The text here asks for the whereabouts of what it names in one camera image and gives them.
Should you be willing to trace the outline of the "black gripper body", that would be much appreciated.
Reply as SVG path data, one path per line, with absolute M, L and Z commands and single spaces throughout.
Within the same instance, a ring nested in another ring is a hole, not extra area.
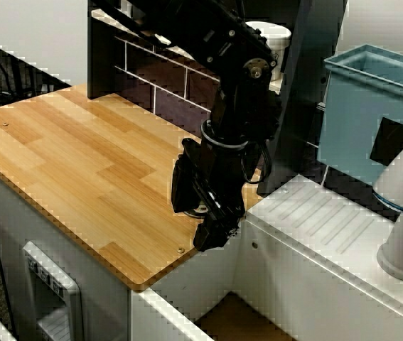
M 225 148 L 205 139 L 198 143 L 184 138 L 182 146 L 182 154 L 186 154 L 198 168 L 195 190 L 201 205 L 208 210 L 202 216 L 241 219 L 245 214 L 242 188 L 247 183 L 253 184 L 262 144 L 248 141 Z

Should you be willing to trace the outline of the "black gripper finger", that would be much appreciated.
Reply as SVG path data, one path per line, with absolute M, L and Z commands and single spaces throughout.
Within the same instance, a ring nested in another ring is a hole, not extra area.
M 239 229 L 238 217 L 215 218 L 210 215 L 197 216 L 203 218 L 198 224 L 193 239 L 193 246 L 201 252 L 223 247 L 231 236 Z
M 200 196 L 195 190 L 198 168 L 186 154 L 180 154 L 172 175 L 171 203 L 175 213 L 200 213 Z

